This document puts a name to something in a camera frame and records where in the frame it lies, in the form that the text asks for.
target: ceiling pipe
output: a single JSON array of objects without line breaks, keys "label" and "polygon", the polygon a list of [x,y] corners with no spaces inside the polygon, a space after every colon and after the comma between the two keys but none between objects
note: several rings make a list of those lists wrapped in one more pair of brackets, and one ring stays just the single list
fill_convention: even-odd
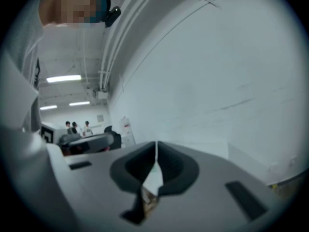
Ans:
[{"label": "ceiling pipe", "polygon": [[141,10],[146,6],[146,4],[149,2],[149,0],[137,0],[136,3],[133,5],[131,4],[133,0],[125,0],[122,10],[125,11],[130,5],[129,13],[119,21],[119,27],[120,29],[118,30],[117,34],[115,35],[115,41],[111,43],[111,39],[114,36],[114,32],[116,30],[116,27],[113,28],[113,30],[109,33],[108,35],[108,40],[106,44],[107,49],[111,49],[110,55],[107,58],[107,51],[104,51],[103,59],[102,59],[102,66],[101,70],[104,70],[104,63],[107,63],[107,70],[103,82],[103,73],[101,73],[101,78],[100,78],[100,88],[101,90],[105,90],[107,88],[108,80],[111,75],[111,70],[113,68],[114,61],[116,59],[116,56],[119,52],[120,46],[122,45],[130,27],[132,26],[133,22],[141,12]]},{"label": "ceiling pipe", "polygon": [[87,83],[87,89],[86,89],[86,94],[90,96],[92,104],[95,104],[94,97],[89,93],[90,91],[90,86],[89,86],[89,81],[88,81],[88,75],[87,75],[87,67],[86,67],[86,53],[85,53],[85,32],[86,29],[83,30],[83,59],[84,59],[84,69],[85,69],[85,77],[86,77],[86,83]]}]

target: black earpiece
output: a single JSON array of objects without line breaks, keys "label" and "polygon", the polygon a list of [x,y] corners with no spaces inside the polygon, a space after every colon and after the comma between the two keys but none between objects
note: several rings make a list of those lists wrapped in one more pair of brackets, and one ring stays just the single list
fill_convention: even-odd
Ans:
[{"label": "black earpiece", "polygon": [[105,26],[107,28],[111,27],[120,15],[121,15],[120,8],[118,6],[114,7],[111,11],[108,12],[104,20]]}]

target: white wall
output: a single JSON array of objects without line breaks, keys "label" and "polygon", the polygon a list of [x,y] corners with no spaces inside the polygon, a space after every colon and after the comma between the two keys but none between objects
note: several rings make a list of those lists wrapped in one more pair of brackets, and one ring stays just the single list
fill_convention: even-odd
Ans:
[{"label": "white wall", "polygon": [[[97,115],[103,115],[104,122],[98,123]],[[110,115],[107,106],[79,106],[66,109],[55,109],[41,111],[42,122],[49,122],[65,127],[66,121],[76,122],[81,129],[85,122],[89,121],[89,127],[94,134],[104,133],[104,129],[111,125]]]},{"label": "white wall", "polygon": [[128,117],[137,143],[203,150],[226,142],[230,159],[268,184],[303,171],[309,54],[289,8],[281,0],[215,0],[221,9],[183,0],[185,8],[171,6],[154,22],[155,7],[168,9],[158,1],[140,13],[115,63],[113,126]]}]

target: black panel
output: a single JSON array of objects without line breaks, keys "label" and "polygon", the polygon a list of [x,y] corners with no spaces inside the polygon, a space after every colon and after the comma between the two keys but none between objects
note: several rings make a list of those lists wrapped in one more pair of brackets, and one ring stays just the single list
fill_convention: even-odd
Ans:
[{"label": "black panel", "polygon": [[91,166],[91,163],[88,162],[88,161],[83,161],[83,162],[74,163],[74,164],[69,165],[71,170],[75,170],[75,169],[79,169],[79,168],[84,168],[84,167],[88,167],[88,166]]},{"label": "black panel", "polygon": [[155,161],[155,143],[116,160],[110,168],[110,175],[117,186],[127,192],[138,193],[151,171]]},{"label": "black panel", "polygon": [[250,220],[257,219],[267,211],[265,206],[239,181],[227,183],[225,186]]},{"label": "black panel", "polygon": [[69,150],[72,155],[80,155],[88,150],[90,150],[90,146],[87,142],[75,144],[71,147],[69,147]]},{"label": "black panel", "polygon": [[159,196],[181,194],[197,179],[198,164],[189,156],[158,142],[158,163],[164,185],[159,189]]}]

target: white conduit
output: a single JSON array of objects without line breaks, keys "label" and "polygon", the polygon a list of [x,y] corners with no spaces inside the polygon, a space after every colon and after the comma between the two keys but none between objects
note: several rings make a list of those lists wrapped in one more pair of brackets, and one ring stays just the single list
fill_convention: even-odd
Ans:
[{"label": "white conduit", "polygon": [[[126,9],[126,7],[130,4],[132,0],[128,0],[124,3],[124,10]],[[107,87],[107,83],[108,83],[108,80],[110,78],[110,75],[111,75],[111,70],[112,70],[112,66],[113,66],[113,62],[115,61],[115,56],[118,54],[118,51],[119,51],[119,48],[120,48],[120,45],[122,43],[122,41],[124,40],[126,34],[128,33],[130,27],[132,26],[133,22],[135,21],[136,17],[139,15],[139,10],[141,10],[141,8],[143,8],[147,3],[148,3],[149,0],[138,0],[134,6],[132,8],[135,8],[136,10],[135,11],[131,11],[131,14],[125,18],[123,18],[124,22],[122,22],[121,24],[121,34],[118,34],[118,36],[116,36],[116,42],[113,42],[113,45],[112,45],[112,51],[111,51],[111,54],[109,56],[109,59],[106,58],[106,52],[104,53],[104,56],[103,56],[103,60],[107,60],[107,74],[105,75],[105,78],[104,78],[104,82],[101,82],[100,81],[100,87],[103,85],[103,89],[106,89]],[[110,39],[112,37],[109,37],[108,39],[108,42],[107,42],[107,45],[110,46],[111,42],[110,42]]]},{"label": "white conduit", "polygon": [[[106,44],[105,44],[105,49],[104,49],[104,53],[103,53],[103,58],[102,58],[102,63],[101,63],[101,72],[100,72],[100,89],[105,89],[106,88],[106,85],[107,85],[107,82],[108,82],[108,78],[109,78],[109,73],[112,69],[111,66],[109,66],[109,62],[108,62],[108,54],[107,54],[107,49],[109,48],[113,48],[113,45],[114,44],[119,44],[120,40],[118,39],[117,42],[112,42],[111,39],[113,38],[114,34],[115,34],[115,31],[116,29],[118,29],[118,25],[120,25],[121,27],[121,34],[123,34],[123,31],[125,30],[125,26],[122,26],[123,25],[123,20],[126,22],[127,21],[127,17],[128,15],[125,16],[125,12],[126,12],[126,9],[129,7],[130,3],[132,2],[133,0],[125,0],[124,3],[122,4],[122,13],[123,15],[121,16],[121,18],[119,20],[116,21],[115,25],[113,25],[113,27],[111,27],[108,32],[108,37],[107,37],[107,40],[106,40]],[[105,74],[105,78],[103,80],[103,70],[104,70],[104,65],[107,65],[107,73]]]},{"label": "white conduit", "polygon": [[[105,35],[108,35],[110,33],[107,30],[109,30],[109,29],[105,29]],[[99,71],[99,73],[100,73],[100,86],[99,86],[99,89],[100,90],[103,90],[103,74],[107,75],[107,73],[108,73],[108,72],[104,71],[104,60],[105,60],[106,55],[107,55],[107,50],[106,49],[108,48],[109,45],[110,45],[110,38],[107,37],[106,44],[105,44],[105,47],[103,49],[103,57],[102,57],[102,62],[101,62],[101,68],[100,68],[100,71]]]},{"label": "white conduit", "polygon": [[83,30],[83,56],[84,56],[83,59],[84,59],[84,69],[85,69],[87,87],[89,87],[87,67],[86,67],[86,56],[85,56],[85,31],[86,29]]}]

